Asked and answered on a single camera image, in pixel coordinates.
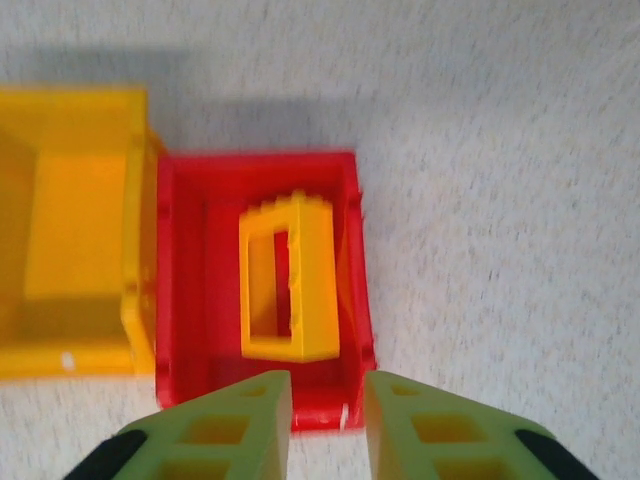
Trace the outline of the green right gripper right finger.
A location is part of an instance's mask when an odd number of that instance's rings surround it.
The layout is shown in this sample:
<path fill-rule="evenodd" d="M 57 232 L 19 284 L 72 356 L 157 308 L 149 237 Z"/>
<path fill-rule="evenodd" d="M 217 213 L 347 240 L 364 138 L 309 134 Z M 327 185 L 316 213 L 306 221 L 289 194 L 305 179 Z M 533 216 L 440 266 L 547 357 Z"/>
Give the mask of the green right gripper right finger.
<path fill-rule="evenodd" d="M 385 371 L 366 436 L 372 480 L 599 480 L 540 424 Z"/>

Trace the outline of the green right gripper left finger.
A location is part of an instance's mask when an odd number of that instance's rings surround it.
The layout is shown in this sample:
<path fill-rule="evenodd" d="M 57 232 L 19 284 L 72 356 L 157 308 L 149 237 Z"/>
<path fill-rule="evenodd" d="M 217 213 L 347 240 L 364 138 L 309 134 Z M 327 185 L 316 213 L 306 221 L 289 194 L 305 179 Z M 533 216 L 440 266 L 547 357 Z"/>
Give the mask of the green right gripper left finger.
<path fill-rule="evenodd" d="M 286 480 L 291 419 L 269 371 L 126 425 L 63 480 Z"/>

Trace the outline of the tall yellow lego frame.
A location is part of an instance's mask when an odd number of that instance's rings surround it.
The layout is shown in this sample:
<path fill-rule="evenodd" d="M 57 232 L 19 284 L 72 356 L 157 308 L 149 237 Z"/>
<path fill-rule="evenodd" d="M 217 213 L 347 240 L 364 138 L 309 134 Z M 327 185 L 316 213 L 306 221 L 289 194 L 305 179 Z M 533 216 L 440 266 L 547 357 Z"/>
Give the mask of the tall yellow lego frame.
<path fill-rule="evenodd" d="M 309 363 L 340 355 L 333 209 L 295 191 L 239 217 L 241 354 Z"/>

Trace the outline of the yellow plastic bin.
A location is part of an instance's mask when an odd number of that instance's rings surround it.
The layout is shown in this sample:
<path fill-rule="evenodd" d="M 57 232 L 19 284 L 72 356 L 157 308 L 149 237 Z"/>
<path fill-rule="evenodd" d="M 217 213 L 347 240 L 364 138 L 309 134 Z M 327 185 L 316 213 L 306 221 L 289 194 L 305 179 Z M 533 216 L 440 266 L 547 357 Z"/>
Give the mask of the yellow plastic bin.
<path fill-rule="evenodd" d="M 0 382 L 155 368 L 157 161 L 132 87 L 0 87 Z"/>

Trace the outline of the red plastic bin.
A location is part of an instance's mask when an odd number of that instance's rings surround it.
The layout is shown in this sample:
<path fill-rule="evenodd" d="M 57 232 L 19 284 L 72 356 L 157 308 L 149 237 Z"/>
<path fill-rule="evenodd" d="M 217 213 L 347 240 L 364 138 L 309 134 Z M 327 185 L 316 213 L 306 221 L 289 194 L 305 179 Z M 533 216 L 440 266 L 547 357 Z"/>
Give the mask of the red plastic bin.
<path fill-rule="evenodd" d="M 355 430 L 377 366 L 362 194 L 344 150 L 192 152 L 158 164 L 156 395 L 172 407 L 276 368 L 241 353 L 238 220 L 295 191 L 332 205 L 339 357 L 287 363 L 296 432 Z"/>

